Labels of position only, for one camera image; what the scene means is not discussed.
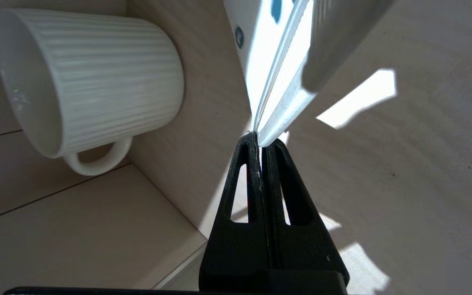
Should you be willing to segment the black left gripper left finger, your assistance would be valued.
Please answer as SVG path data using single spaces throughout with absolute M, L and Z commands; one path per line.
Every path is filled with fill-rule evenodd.
M 200 289 L 263 289 L 269 254 L 258 154 L 255 133 L 238 140 L 200 266 Z M 247 167 L 247 223 L 231 220 L 242 166 Z

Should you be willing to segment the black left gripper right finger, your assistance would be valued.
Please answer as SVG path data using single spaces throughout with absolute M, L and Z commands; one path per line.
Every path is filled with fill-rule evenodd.
M 263 149 L 262 166 L 273 277 L 289 289 L 346 289 L 349 272 L 281 140 Z

